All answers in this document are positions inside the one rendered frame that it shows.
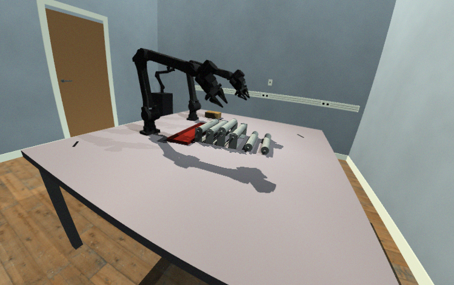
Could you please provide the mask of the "red scrap tray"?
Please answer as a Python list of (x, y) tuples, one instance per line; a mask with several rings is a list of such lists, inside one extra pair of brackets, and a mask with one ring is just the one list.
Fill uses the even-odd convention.
[(195, 128), (197, 128), (203, 124), (205, 124), (205, 123), (200, 122), (181, 132), (178, 132), (178, 133), (168, 137), (167, 141), (184, 144), (184, 145), (189, 145), (190, 143), (195, 141)]

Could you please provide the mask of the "brown cardboard box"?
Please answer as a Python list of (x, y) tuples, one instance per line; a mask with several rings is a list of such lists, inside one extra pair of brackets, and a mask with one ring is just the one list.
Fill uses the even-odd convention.
[(219, 119), (221, 117), (221, 112), (206, 111), (205, 112), (205, 117)]

